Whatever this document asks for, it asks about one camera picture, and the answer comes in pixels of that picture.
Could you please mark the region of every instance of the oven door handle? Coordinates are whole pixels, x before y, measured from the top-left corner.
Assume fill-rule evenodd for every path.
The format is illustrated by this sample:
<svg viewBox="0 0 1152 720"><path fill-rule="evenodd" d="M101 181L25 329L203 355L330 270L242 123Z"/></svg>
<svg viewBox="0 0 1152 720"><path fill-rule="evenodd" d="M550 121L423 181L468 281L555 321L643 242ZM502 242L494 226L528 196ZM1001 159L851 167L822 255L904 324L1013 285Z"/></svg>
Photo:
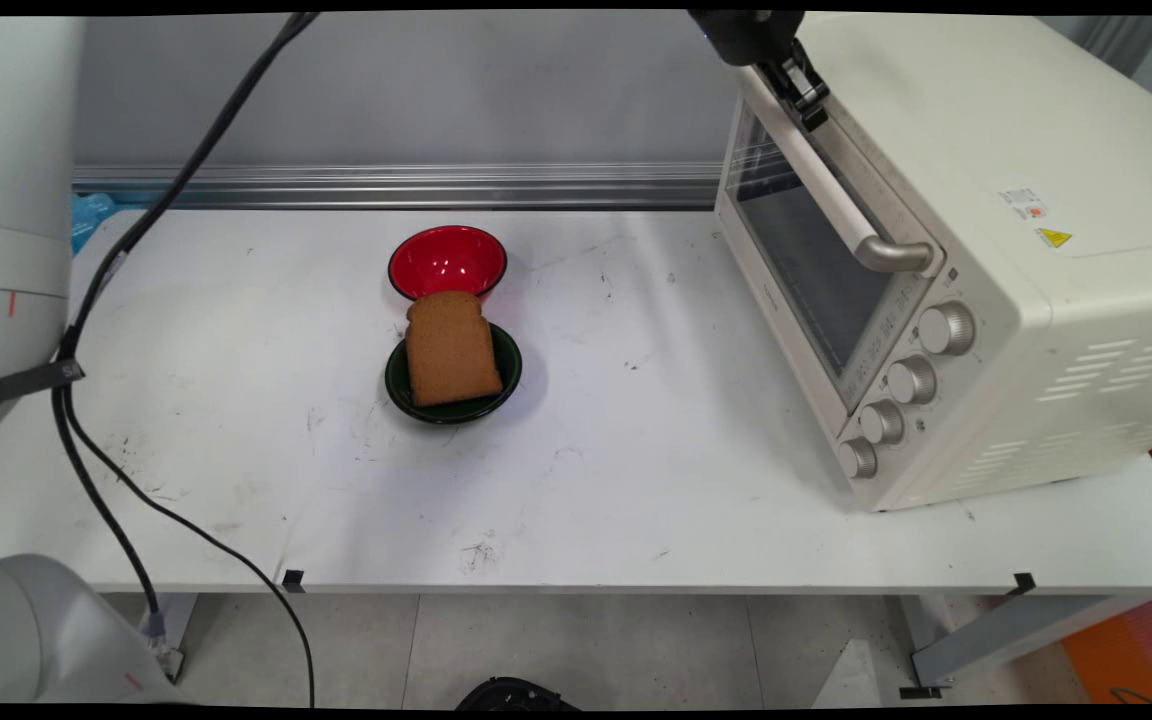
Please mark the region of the oven door handle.
<svg viewBox="0 0 1152 720"><path fill-rule="evenodd" d="M911 242L897 245L879 236L874 226L865 219L864 213L861 213L856 200L852 200L838 179L833 177L833 173L817 154L812 143L808 142L803 131L781 108L781 104L768 90L758 70L744 67L732 68L732 71L736 74L750 109L755 111L759 122L767 128L785 160L797 173L814 204L819 206L838 236L846 242L847 250L851 251L851 256L861 265L876 273L922 273L931 268L933 260L937 259L937 251L929 243Z"/></svg>

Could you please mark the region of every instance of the black object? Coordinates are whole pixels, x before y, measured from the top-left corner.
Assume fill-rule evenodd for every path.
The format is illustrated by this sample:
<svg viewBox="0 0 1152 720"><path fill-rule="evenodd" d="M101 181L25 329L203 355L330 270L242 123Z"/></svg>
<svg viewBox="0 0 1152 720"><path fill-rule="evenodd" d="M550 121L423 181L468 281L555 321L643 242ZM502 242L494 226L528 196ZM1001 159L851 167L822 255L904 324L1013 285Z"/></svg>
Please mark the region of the black object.
<svg viewBox="0 0 1152 720"><path fill-rule="evenodd" d="M689 9L687 14L700 26L725 63L758 68L774 94L799 114L806 131L813 131L829 119L820 106L829 94L829 86L814 71L812 60L795 37L805 10ZM790 79L791 69L803 73L808 83L805 90Z"/></svg>
<svg viewBox="0 0 1152 720"><path fill-rule="evenodd" d="M17 400L17 397L24 397L29 393L81 381L84 377L88 376L83 373L83 369L73 357L56 359L55 363L47 363L29 370L20 370L18 373L0 378L0 402Z"/></svg>
<svg viewBox="0 0 1152 720"><path fill-rule="evenodd" d="M785 65L805 10L687 10L727 65Z"/></svg>
<svg viewBox="0 0 1152 720"><path fill-rule="evenodd" d="M941 688L901 688L901 700L940 700Z"/></svg>
<svg viewBox="0 0 1152 720"><path fill-rule="evenodd" d="M1007 594L1024 594L1032 591L1032 589L1038 588L1038 585L1034 584L1033 575L1030 575L1029 573L1015 573L1011 577L1016 579L1016 588L1011 588L1011 591L1007 592Z"/></svg>
<svg viewBox="0 0 1152 720"><path fill-rule="evenodd" d="M287 592L305 592L301 586L301 581L305 578L305 570L288 570L283 573L283 590Z"/></svg>
<svg viewBox="0 0 1152 720"><path fill-rule="evenodd" d="M579 712L556 692L520 679L491 679L465 696L456 711Z"/></svg>

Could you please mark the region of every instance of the orange object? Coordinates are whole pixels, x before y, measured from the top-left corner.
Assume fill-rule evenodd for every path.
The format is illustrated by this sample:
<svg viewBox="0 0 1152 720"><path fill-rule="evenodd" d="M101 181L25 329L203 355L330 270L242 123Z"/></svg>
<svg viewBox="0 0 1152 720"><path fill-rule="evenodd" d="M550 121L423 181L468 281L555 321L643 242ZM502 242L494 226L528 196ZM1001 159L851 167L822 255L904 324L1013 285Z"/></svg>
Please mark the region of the orange object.
<svg viewBox="0 0 1152 720"><path fill-rule="evenodd" d="M1087 698L1117 705L1112 688L1152 698L1152 602L1061 641ZM1130 703L1138 698L1126 697Z"/></svg>

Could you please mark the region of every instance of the oven glass window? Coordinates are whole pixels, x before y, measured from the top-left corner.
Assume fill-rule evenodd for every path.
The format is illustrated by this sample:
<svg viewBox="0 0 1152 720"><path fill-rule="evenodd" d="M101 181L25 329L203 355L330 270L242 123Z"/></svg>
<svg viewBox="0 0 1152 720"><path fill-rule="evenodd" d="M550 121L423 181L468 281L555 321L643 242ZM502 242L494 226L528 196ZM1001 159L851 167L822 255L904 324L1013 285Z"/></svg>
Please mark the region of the oven glass window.
<svg viewBox="0 0 1152 720"><path fill-rule="evenodd" d="M931 281L918 273L876 273L861 265L749 108L742 111L736 132L723 191L850 414ZM850 183L817 150L886 238Z"/></svg>

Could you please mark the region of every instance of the oven door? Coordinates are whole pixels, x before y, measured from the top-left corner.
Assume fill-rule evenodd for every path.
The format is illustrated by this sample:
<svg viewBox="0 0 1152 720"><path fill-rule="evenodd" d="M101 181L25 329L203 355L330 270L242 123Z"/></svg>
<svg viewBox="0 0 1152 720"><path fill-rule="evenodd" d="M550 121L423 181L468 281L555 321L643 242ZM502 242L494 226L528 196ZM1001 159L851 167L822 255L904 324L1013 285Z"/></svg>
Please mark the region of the oven door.
<svg viewBox="0 0 1152 720"><path fill-rule="evenodd" d="M809 135L753 69L718 219L818 418L844 427L931 287L943 251L828 120Z"/></svg>

